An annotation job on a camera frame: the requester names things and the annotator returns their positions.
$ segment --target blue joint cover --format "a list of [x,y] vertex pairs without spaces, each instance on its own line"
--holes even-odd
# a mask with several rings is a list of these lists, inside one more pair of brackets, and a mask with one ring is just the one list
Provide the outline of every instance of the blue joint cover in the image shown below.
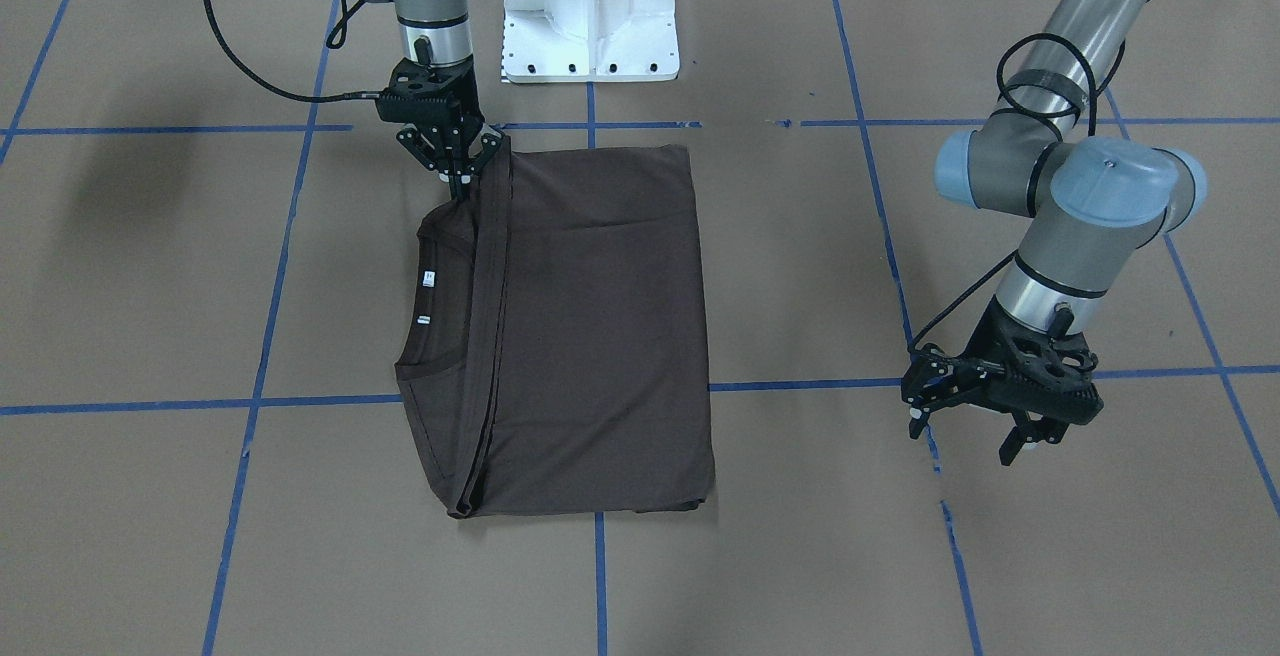
[[1165,147],[1160,147],[1156,150],[1164,151],[1170,156],[1174,156],[1179,161],[1183,161],[1183,165],[1185,165],[1187,169],[1192,172],[1192,183],[1196,184],[1196,200],[1192,201],[1190,213],[1188,213],[1187,218],[1183,219],[1183,223],[1188,223],[1196,215],[1196,211],[1198,211],[1199,208],[1204,205],[1204,199],[1208,199],[1208,173],[1204,170],[1203,165],[1201,165],[1201,163],[1196,160],[1196,156],[1188,154],[1187,151],[1183,151],[1180,149],[1165,149]]
[[1106,228],[1142,226],[1169,208],[1178,167],[1149,146],[1093,136],[1053,174],[1050,192],[1071,217]]
[[978,209],[969,184],[969,140],[973,131],[957,131],[947,138],[933,163],[933,186],[948,201]]

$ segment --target dark gray cloth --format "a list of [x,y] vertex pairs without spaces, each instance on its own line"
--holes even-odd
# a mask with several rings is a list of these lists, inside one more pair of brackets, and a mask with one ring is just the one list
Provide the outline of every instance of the dark gray cloth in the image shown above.
[[396,374],[449,515],[705,500],[707,319],[684,147],[504,146],[419,242]]

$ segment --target white mounting plate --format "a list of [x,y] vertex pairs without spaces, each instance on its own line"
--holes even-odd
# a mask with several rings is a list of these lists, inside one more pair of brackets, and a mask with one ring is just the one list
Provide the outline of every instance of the white mounting plate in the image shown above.
[[632,17],[591,45],[556,31],[545,14],[507,12],[502,28],[502,79],[512,83],[671,81],[680,73],[675,15]]

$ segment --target folded garment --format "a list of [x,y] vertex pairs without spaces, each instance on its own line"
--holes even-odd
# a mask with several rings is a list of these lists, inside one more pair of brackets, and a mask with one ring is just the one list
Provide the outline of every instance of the folded garment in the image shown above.
[[449,515],[707,498],[707,316],[684,147],[504,145],[417,236],[396,374]]

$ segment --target robotic arm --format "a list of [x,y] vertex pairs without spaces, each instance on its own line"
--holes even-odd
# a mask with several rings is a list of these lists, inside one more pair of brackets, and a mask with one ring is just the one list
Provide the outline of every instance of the robotic arm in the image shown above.
[[[938,154],[934,182],[947,200],[1033,220],[965,350],[911,345],[901,383],[911,438],[947,406],[1006,413],[1014,428],[1000,460],[1010,465],[1024,446],[1057,443],[1102,409],[1084,329],[1129,255],[1187,223],[1207,195],[1188,154],[1093,136],[1107,81],[1096,74],[1121,55],[1147,1],[1061,0],[1044,32],[1001,60],[1001,97],[982,129],[956,133]],[[1033,44],[1006,81],[1010,56]],[[1089,137],[1065,144],[1084,114]]]
[[438,172],[454,199],[463,197],[506,138],[480,113],[467,0],[362,1],[396,5],[404,46],[388,86],[376,94],[379,118],[406,124],[397,133],[401,145]]

